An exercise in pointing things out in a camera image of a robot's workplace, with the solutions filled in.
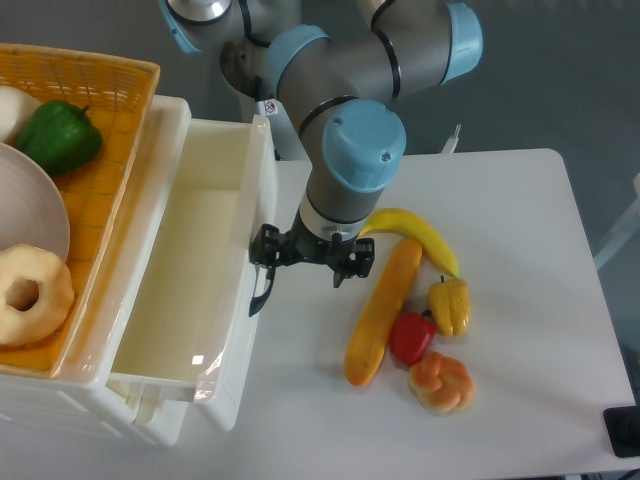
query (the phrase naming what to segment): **plate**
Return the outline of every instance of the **plate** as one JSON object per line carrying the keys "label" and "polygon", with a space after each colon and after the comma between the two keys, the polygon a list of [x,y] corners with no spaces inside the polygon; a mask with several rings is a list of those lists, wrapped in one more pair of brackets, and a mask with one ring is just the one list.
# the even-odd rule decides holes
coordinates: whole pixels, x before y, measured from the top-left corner
{"label": "plate", "polygon": [[69,216],[53,180],[33,160],[0,143],[0,250],[26,243],[69,253]]}

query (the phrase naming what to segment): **wicker basket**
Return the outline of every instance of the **wicker basket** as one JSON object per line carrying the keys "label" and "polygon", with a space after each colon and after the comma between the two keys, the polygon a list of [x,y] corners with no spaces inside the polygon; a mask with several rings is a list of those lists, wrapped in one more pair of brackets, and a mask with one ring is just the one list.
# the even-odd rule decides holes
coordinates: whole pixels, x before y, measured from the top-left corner
{"label": "wicker basket", "polygon": [[135,160],[142,121],[155,93],[160,67],[97,53],[0,43],[0,85],[44,102],[65,99],[89,105],[103,148],[95,160],[54,177],[71,226],[67,265],[76,300],[65,322],[37,344],[0,348],[0,373],[54,376],[54,365],[83,320],[113,222]]}

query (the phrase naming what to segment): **banana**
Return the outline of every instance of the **banana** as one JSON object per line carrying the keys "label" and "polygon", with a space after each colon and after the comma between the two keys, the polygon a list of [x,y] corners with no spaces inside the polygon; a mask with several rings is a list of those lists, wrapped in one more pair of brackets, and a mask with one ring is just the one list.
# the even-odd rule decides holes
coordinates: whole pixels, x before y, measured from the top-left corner
{"label": "banana", "polygon": [[382,208],[373,212],[360,231],[360,237],[373,232],[396,232],[415,238],[426,257],[445,275],[458,277],[458,259],[438,231],[423,218],[402,208]]}

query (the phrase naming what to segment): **open drawer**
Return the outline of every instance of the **open drawer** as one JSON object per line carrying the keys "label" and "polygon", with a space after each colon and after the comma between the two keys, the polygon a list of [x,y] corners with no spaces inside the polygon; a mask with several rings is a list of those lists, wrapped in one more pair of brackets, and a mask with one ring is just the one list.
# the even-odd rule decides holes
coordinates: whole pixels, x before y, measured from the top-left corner
{"label": "open drawer", "polygon": [[258,318],[249,303],[264,281],[248,249],[273,221],[275,196],[265,118],[191,120],[111,384],[161,387],[233,427]]}

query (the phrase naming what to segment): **donut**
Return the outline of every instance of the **donut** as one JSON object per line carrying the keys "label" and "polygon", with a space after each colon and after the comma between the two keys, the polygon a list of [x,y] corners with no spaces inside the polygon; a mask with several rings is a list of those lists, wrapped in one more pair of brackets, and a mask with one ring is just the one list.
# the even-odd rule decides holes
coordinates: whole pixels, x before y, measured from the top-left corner
{"label": "donut", "polygon": [[55,253],[24,244],[0,251],[0,345],[50,335],[73,299],[71,272]]}

